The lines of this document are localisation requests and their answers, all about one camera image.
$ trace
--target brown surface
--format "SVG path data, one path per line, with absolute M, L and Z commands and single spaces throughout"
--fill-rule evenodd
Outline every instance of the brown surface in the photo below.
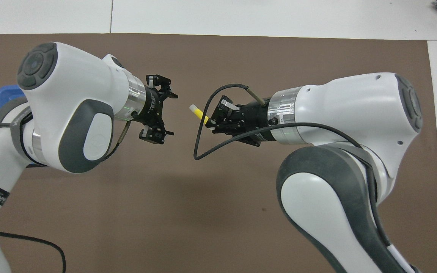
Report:
M 407 260 L 424 273 L 437 272 L 437 135 L 425 41 L 0 35 L 0 87 L 15 84 L 21 58 L 47 41 L 101 58 L 112 53 L 142 80 L 153 73 L 172 79 L 180 96 L 165 102 L 163 119 L 176 135 L 163 146 L 139 140 L 142 126 L 134 123 L 116 154 L 89 173 L 24 171 L 0 212 L 0 230 L 57 243 L 69 273 L 333 272 L 276 199 L 278 166 L 297 146 L 233 143 L 194 161 L 198 119 L 188 107 L 203 107 L 226 83 L 244 83 L 269 97 L 371 72 L 399 73 L 418 90 L 424 128 L 380 213 Z M 243 91 L 225 93 L 236 104 L 251 100 Z M 116 131 L 122 126 L 118 122 Z M 206 130 L 201 151 L 223 139 Z M 59 272 L 58 254 L 49 247 L 0 241 L 14 273 Z

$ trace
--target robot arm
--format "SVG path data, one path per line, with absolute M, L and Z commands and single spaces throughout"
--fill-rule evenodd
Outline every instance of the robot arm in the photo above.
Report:
M 163 144 L 173 135 L 165 130 L 163 101 L 177 95 L 163 76 L 146 80 L 109 54 L 99 59 L 57 42 L 32 49 L 17 76 L 25 97 L 0 109 L 0 208 L 29 163 L 83 173 L 107 159 L 115 119 L 127 122 L 125 130 L 131 121 L 144 124 L 139 138 Z M 8 272 L 0 250 L 0 273 Z
M 377 205 L 392 191 L 422 124 L 409 81 L 375 73 L 246 105 L 222 96 L 205 126 L 254 146 L 312 144 L 290 154 L 278 172 L 278 200 L 289 221 L 339 273 L 417 273 L 389 242 Z

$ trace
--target blue container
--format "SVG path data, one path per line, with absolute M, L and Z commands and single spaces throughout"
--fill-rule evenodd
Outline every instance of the blue container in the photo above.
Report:
M 10 100 L 23 97 L 23 91 L 18 85 L 6 85 L 0 88 L 0 108 Z

